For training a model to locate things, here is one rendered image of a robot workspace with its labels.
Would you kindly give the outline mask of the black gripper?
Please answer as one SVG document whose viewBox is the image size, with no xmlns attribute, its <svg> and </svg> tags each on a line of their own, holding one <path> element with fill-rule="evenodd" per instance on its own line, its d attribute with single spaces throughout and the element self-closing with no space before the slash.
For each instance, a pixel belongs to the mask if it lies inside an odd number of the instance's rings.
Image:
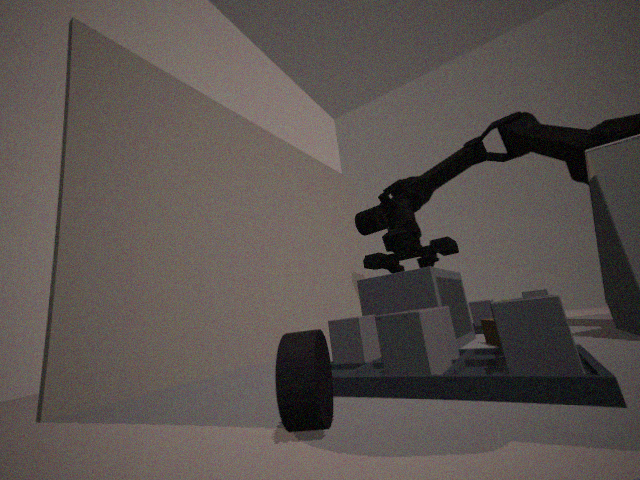
<svg viewBox="0 0 640 480">
<path fill-rule="evenodd" d="M 396 223 L 397 228 L 405 226 L 406 220 L 412 220 L 412 222 L 416 222 L 414 219 L 404 219 L 395 221 L 391 224 Z M 388 232 L 390 231 L 390 225 Z M 437 253 L 442 254 L 443 256 L 451 255 L 455 253 L 459 253 L 458 245 L 455 240 L 450 237 L 443 237 L 435 240 L 430 240 L 428 246 L 422 247 L 419 243 L 411 243 L 410 247 L 405 249 L 395 249 L 392 250 L 393 254 L 383 254 L 383 253 L 375 253 L 366 255 L 363 263 L 364 268 L 367 269 L 387 269 L 391 273 L 397 273 L 404 271 L 404 266 L 399 265 L 399 261 L 406 260 L 410 258 L 420 257 L 417 259 L 419 268 L 423 267 L 434 267 L 435 262 L 440 261 Z M 399 257 L 400 256 L 400 257 Z"/>
</svg>

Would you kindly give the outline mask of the brown rectangular block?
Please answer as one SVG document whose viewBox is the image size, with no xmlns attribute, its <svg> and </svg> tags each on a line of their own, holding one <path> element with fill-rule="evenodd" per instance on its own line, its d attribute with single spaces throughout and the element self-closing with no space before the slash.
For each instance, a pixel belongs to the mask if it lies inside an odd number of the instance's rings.
<svg viewBox="0 0 640 480">
<path fill-rule="evenodd" d="M 500 339 L 498 339 L 494 319 L 483 319 L 481 320 L 481 324 L 486 343 L 501 348 Z"/>
</svg>

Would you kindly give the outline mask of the beige flat wall panel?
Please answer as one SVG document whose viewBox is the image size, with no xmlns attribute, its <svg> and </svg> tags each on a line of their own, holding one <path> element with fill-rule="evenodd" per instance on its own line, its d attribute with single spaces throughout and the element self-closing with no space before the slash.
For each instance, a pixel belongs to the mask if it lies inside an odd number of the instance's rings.
<svg viewBox="0 0 640 480">
<path fill-rule="evenodd" d="M 362 316 L 353 180 L 74 17 L 67 49 L 37 423 Z"/>
</svg>

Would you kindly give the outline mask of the black wheel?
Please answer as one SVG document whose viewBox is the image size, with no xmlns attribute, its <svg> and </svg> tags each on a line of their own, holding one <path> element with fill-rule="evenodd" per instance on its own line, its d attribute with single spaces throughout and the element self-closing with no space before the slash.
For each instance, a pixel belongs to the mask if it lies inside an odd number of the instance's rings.
<svg viewBox="0 0 640 480">
<path fill-rule="evenodd" d="M 289 432 L 331 427 L 332 370 L 321 329 L 282 336 L 276 360 L 276 393 L 280 416 Z"/>
</svg>

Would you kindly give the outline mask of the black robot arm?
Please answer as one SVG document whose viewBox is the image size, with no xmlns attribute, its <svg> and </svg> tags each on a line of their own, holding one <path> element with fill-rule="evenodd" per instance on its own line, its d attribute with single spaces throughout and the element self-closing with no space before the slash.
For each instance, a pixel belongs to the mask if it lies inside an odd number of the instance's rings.
<svg viewBox="0 0 640 480">
<path fill-rule="evenodd" d="M 498 127 L 508 153 L 492 153 L 482 140 L 491 129 Z M 397 180 L 378 196 L 380 205 L 355 216 L 355 225 L 366 236 L 389 228 L 389 224 L 414 219 L 414 213 L 428 202 L 434 191 L 455 178 L 470 166 L 484 161 L 506 162 L 529 152 L 556 158 L 567 163 L 571 178 L 589 185 L 585 150 L 640 134 L 640 114 L 608 119 L 590 130 L 555 125 L 541 125 L 529 112 L 513 113 L 491 123 L 484 133 L 418 177 Z M 388 196 L 392 195 L 390 199 Z M 411 221 L 411 222 L 410 222 Z M 391 227 L 392 226 L 392 227 Z M 405 249 L 419 243 L 417 222 L 406 220 L 405 226 L 390 225 L 382 236 L 387 252 Z"/>
</svg>

